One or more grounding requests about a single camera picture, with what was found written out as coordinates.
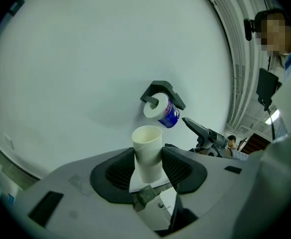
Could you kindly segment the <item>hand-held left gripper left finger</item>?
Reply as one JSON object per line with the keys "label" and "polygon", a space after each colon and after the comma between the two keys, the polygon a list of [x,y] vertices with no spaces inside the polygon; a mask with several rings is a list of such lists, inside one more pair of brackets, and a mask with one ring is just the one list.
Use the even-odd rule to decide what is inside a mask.
{"label": "hand-held left gripper left finger", "polygon": [[17,197],[13,215],[33,239],[155,239],[133,209],[132,148],[65,164]]}

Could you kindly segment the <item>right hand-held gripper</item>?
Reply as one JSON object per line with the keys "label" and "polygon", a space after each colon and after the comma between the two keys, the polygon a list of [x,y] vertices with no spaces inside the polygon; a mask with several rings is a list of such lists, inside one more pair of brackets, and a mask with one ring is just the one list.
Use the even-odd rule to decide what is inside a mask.
{"label": "right hand-held gripper", "polygon": [[229,142],[227,138],[213,130],[203,127],[190,118],[183,117],[182,121],[198,136],[196,147],[189,151],[213,157],[226,157],[226,148]]}

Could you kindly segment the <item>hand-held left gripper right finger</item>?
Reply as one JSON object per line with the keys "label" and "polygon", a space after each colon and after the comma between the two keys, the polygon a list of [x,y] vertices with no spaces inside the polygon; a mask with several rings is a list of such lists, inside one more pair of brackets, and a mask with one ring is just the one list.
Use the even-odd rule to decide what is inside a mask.
{"label": "hand-held left gripper right finger", "polygon": [[258,151],[240,161],[163,147],[163,169],[177,192],[170,231],[233,233],[261,157]]}

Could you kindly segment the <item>blue toilet paper roll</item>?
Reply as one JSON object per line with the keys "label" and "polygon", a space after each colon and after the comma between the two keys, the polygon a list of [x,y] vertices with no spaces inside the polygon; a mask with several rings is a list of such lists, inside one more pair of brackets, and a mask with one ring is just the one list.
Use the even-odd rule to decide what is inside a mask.
{"label": "blue toilet paper roll", "polygon": [[165,93],[156,93],[152,98],[158,100],[155,106],[149,101],[144,106],[144,115],[148,119],[157,120],[166,128],[172,128],[179,119],[179,110]]}

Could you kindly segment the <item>person's left forearm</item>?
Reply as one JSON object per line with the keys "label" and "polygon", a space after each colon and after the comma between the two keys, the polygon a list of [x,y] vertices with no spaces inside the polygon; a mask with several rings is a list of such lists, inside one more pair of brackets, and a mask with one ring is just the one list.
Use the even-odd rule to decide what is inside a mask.
{"label": "person's left forearm", "polygon": [[291,135],[269,145],[233,228],[232,239],[287,239],[291,234]]}

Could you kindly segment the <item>black wall paper holder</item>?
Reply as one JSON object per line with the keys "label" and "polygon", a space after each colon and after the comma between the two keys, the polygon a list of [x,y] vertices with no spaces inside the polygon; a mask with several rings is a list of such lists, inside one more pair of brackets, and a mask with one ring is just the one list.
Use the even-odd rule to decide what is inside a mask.
{"label": "black wall paper holder", "polygon": [[166,94],[178,109],[184,110],[186,108],[185,103],[180,96],[174,92],[172,85],[168,81],[152,81],[150,86],[142,94],[140,100],[145,103],[149,102],[157,107],[159,100],[158,98],[153,97],[153,95],[157,93]]}

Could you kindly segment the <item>brown wooden structure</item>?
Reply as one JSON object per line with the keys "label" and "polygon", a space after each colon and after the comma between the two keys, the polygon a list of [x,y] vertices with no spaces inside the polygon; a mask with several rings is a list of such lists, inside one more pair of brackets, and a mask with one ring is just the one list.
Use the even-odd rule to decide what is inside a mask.
{"label": "brown wooden structure", "polygon": [[267,139],[254,133],[250,137],[241,140],[237,150],[249,155],[255,151],[264,150],[270,143]]}

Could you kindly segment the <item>ceiling light panel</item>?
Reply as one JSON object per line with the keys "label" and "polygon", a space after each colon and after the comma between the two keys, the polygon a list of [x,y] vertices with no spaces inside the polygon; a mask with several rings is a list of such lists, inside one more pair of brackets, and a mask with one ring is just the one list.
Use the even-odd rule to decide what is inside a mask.
{"label": "ceiling light panel", "polygon": [[280,111],[275,110],[272,114],[269,115],[269,118],[265,121],[265,124],[271,125],[274,121],[276,121],[280,116]]}

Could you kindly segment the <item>black chest-mounted box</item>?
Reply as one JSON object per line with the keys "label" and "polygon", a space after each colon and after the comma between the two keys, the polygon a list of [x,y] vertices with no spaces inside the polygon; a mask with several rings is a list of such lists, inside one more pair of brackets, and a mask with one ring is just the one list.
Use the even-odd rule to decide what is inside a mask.
{"label": "black chest-mounted box", "polygon": [[259,69],[259,78],[256,93],[258,95],[258,102],[267,111],[272,104],[272,96],[276,92],[279,85],[279,78],[267,71],[264,68]]}

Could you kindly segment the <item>small black wall holder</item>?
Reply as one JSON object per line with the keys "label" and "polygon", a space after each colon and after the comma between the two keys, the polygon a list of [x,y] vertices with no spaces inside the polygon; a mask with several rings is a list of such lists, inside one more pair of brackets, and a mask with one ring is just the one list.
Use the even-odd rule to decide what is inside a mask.
{"label": "small black wall holder", "polygon": [[8,9],[8,14],[11,16],[15,16],[16,13],[20,10],[20,8],[23,6],[25,3],[24,0],[16,0],[13,5]]}

